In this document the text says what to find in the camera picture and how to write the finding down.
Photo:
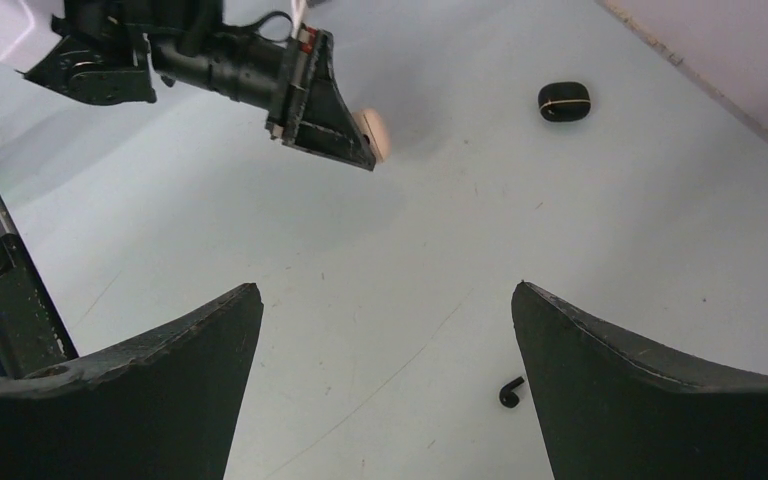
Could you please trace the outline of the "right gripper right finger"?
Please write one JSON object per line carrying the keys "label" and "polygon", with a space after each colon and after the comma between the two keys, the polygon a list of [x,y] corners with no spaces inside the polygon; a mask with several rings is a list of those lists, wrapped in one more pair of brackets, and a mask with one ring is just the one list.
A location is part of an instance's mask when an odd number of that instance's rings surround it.
{"label": "right gripper right finger", "polygon": [[512,321],[557,479],[768,479],[768,375],[708,361],[522,282]]}

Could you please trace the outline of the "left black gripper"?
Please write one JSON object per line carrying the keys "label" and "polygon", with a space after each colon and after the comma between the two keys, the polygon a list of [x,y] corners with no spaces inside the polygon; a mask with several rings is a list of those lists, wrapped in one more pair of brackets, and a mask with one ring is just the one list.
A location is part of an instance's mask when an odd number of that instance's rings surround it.
{"label": "left black gripper", "polygon": [[333,35],[303,26],[280,57],[265,128],[284,146],[372,171],[377,160],[338,89]]}

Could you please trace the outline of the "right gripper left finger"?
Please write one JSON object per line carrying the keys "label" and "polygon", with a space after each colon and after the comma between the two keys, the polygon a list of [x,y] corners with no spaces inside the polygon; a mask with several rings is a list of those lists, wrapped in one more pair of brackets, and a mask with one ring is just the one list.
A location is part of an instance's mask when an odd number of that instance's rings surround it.
{"label": "right gripper left finger", "polygon": [[0,479],[220,479],[264,305],[247,283],[175,320],[0,378]]}

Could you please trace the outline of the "black earbud charging case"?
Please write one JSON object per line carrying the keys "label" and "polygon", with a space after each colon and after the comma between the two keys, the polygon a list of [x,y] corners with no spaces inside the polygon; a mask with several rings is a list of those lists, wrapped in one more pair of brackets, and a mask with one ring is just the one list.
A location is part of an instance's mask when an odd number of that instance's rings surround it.
{"label": "black earbud charging case", "polygon": [[589,90],[580,82],[554,82],[538,92],[538,110],[548,122],[579,121],[587,117],[591,109]]}

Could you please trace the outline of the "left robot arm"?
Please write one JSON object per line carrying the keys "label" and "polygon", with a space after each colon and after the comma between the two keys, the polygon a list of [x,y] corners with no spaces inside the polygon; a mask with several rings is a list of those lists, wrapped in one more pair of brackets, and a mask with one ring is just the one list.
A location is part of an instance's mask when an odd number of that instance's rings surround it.
{"label": "left robot arm", "polygon": [[54,45],[26,79],[95,106],[153,103],[152,76],[262,109],[270,137],[373,170],[390,153],[371,108],[350,111],[336,83],[331,33],[305,21],[307,3],[229,25],[220,1],[68,1],[50,16]]}

